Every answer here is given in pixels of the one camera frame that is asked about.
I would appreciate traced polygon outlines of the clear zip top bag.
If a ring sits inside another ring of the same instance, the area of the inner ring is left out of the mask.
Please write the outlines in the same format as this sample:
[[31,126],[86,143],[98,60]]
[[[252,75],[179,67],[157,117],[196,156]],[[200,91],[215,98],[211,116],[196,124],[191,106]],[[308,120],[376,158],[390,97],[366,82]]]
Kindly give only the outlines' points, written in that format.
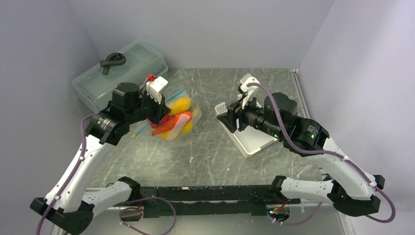
[[146,134],[164,141],[173,141],[189,134],[202,116],[199,105],[185,89],[179,90],[167,99],[166,105],[170,108],[170,113],[159,124],[147,119],[132,135],[132,139],[137,138],[139,134]]

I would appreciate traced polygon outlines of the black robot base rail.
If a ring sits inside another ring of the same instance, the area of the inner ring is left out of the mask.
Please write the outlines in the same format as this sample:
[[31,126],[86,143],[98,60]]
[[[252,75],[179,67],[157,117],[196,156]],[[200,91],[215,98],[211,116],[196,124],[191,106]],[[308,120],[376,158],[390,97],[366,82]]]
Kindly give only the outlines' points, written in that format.
[[272,207],[299,204],[271,191],[269,185],[141,187],[117,206],[143,208],[144,218],[176,215],[250,214],[266,216]]

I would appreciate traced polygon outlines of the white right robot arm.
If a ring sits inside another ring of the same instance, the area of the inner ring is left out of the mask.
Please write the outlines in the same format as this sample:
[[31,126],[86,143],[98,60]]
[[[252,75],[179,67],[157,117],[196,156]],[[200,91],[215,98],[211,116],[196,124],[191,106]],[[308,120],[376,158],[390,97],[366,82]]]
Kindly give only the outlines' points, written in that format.
[[381,175],[371,175],[358,167],[340,150],[318,122],[298,116],[297,103],[282,93],[274,93],[258,106],[255,98],[215,107],[218,121],[230,133],[251,128],[282,142],[296,153],[323,168],[328,181],[304,181],[276,176],[270,198],[275,203],[286,199],[308,199],[331,204],[339,212],[353,216],[370,216],[380,209],[376,196],[384,186]]

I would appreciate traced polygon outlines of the orange toy carrot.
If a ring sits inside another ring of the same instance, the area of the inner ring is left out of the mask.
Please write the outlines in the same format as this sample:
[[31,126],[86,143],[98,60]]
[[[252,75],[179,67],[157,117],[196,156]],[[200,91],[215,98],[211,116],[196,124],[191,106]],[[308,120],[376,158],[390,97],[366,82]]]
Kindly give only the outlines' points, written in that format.
[[151,133],[152,136],[162,134],[164,132],[172,130],[174,126],[176,125],[176,123],[179,121],[179,118],[187,118],[187,117],[188,119],[186,122],[192,119],[192,114],[183,113],[183,114],[172,116],[167,122],[160,124],[158,127],[156,127]]

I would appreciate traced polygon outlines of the white perforated plastic basket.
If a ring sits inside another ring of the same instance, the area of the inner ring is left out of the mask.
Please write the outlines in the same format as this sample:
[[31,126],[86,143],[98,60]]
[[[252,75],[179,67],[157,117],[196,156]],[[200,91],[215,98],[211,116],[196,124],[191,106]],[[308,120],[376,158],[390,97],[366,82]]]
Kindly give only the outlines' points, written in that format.
[[246,129],[242,132],[235,131],[234,133],[231,133],[223,123],[219,123],[224,128],[225,133],[227,133],[227,135],[231,138],[244,158],[249,158],[270,144],[277,142],[276,138],[271,137],[250,126],[246,127]]

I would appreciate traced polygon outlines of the yellow toy lemon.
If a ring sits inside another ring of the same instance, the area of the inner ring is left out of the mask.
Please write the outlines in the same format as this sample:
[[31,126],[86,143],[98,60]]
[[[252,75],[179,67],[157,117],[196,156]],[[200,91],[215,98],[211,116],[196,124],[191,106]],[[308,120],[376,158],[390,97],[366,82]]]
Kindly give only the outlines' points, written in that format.
[[192,113],[193,118],[197,117],[200,114],[200,108],[199,107],[194,108],[191,113]]
[[171,111],[169,115],[175,116],[175,115],[179,115],[183,113],[190,113],[190,108],[191,108],[191,99],[181,98],[173,104],[172,108],[170,108]]

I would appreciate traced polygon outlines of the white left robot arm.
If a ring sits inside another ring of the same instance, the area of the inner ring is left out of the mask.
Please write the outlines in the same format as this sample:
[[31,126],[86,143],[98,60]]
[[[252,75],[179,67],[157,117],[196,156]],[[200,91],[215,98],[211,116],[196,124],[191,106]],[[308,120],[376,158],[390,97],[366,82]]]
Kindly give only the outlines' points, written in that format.
[[43,221],[79,235],[107,208],[123,202],[133,206],[140,201],[140,184],[129,177],[93,193],[86,190],[98,166],[132,124],[144,120],[159,123],[170,112],[161,93],[166,85],[162,77],[142,86],[120,83],[107,107],[85,118],[88,125],[81,124],[81,145],[65,173],[45,197],[35,198],[30,205]]

